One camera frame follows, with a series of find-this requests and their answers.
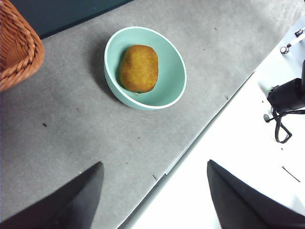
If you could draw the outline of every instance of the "gray table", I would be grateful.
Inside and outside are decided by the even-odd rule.
[[[92,228],[118,227],[301,16],[303,4],[135,0],[43,40],[41,69],[1,93],[1,220],[100,160],[105,178]],[[138,111],[109,90],[106,42],[131,25],[160,32],[180,51],[188,82],[174,106]]]

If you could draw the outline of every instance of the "woven basket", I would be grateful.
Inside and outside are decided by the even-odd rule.
[[[0,91],[33,75],[44,49],[33,28],[8,0],[0,0]]]

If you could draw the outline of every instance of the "white surface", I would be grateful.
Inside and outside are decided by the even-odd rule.
[[[267,124],[263,119],[271,109],[267,90],[301,76],[305,43],[296,44],[284,56],[279,50],[294,38],[293,31],[304,25],[302,19],[288,32],[126,228],[219,229],[206,176],[209,159],[259,192],[305,215],[305,115],[283,117],[283,124],[293,134],[286,144],[274,140],[275,121]]]

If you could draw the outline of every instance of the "mint green bowl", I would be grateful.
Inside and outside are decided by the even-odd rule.
[[[146,93],[133,93],[120,83],[120,65],[125,51],[134,44],[151,46],[159,58],[159,75],[155,87]],[[186,69],[175,46],[156,31],[144,27],[127,27],[117,31],[108,41],[104,72],[113,94],[124,104],[140,110],[169,107],[182,96],[186,86]]]

